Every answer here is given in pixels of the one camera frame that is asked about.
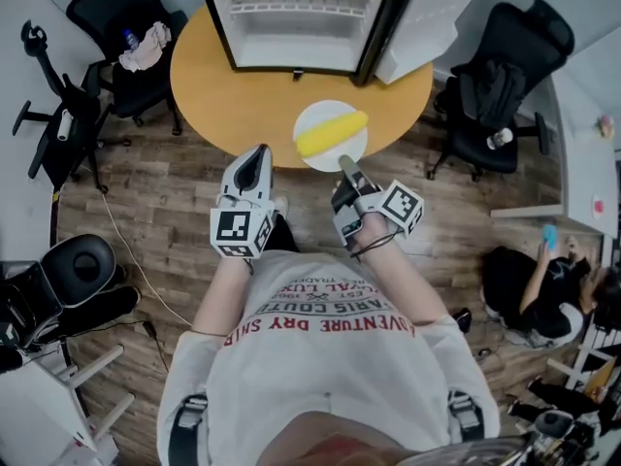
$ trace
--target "white t-shirt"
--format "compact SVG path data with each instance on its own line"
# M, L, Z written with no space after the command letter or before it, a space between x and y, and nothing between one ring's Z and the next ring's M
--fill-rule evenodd
M162 463L181 401L205 391L202 465L256 464L307 412L363 423L406 449L445 446L453 390L474 399L485 436L497 436L498 408L457 323L414 327L365 277L326 254L267 251L255 261L233 333L180 338L158 418Z

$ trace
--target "yellow object on plate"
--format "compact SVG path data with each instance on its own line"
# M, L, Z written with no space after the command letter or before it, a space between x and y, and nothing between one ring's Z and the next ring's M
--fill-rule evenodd
M302 158L312 157L329 150L364 128L369 116L362 111L327 120L302 133L295 145Z

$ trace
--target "open refrigerator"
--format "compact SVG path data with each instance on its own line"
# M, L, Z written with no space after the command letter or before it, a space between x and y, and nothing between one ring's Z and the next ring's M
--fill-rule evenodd
M206 0L235 70L373 75L392 83L442 55L471 0Z

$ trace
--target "blue object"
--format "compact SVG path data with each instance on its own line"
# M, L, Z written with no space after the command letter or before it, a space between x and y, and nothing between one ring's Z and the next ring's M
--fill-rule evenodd
M543 241L547 243L547 247L550 250L556 249L556 226L554 226L553 224L546 224L541 230L541 236L543 238Z
M127 46L129 47L129 49L131 51L135 50L138 48L138 45L140 44L140 40L138 39L138 37L132 33L131 29L125 29L123 31L123 36L125 37L125 41L127 42Z

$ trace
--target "office chair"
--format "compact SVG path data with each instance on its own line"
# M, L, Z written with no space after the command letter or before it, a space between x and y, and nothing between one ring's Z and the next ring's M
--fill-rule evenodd
M450 155L474 166L473 181L482 169L498 173L517 170L517 140L539 137L539 151L549 154L543 117L535 126L518 128L514 116L520 104L548 75L561 68L573 52L573 32L543 0L522 12L508 3L494 7L473 59L454 67L435 108L446 115L448 140L436 165L427 172L433 180ZM487 138L509 127L514 140L496 150Z
M114 96L114 113L132 117L138 126L143 125L141 114L146 109L166 100L173 113L173 135L180 135L181 122L171 90L170 69L175 41L187 23L185 14L181 11L169 14L160 0L71 0L67 17L88 33L106 56L99 63L100 68L118 62L118 57L127 50L125 29L142 38L156 21L170 28L173 41L153 67L132 73L116 63L113 82L102 81L101 85Z
M115 262L104 239L81 235L58 244L41 261L0 266L0 345L27 350L58 326L65 309L99 292L112 278Z
M100 89L96 67L89 67L80 88L73 85L66 74L62 76L63 83L49 62L46 32L39 26L33 27L28 20L21 28L21 41L26 53L39 61L49 88L61 100L60 105L52 115L30 111L31 102L27 100L17 116L13 126L13 136L17 134L21 123L25 120L48 124L28 169L28 177L34 180L39 169L43 166L51 180L54 192L56 192L60 190L70 176L74 180L77 179L76 172L86 158L95 186L103 193L107 193L108 189L99 181L95 151L102 147L119 144L128 147L131 145L131 141L123 139L105 142L97 139L111 107L108 106L100 115L98 99ZM73 120L67 139L60 140L57 135L65 110L69 112Z

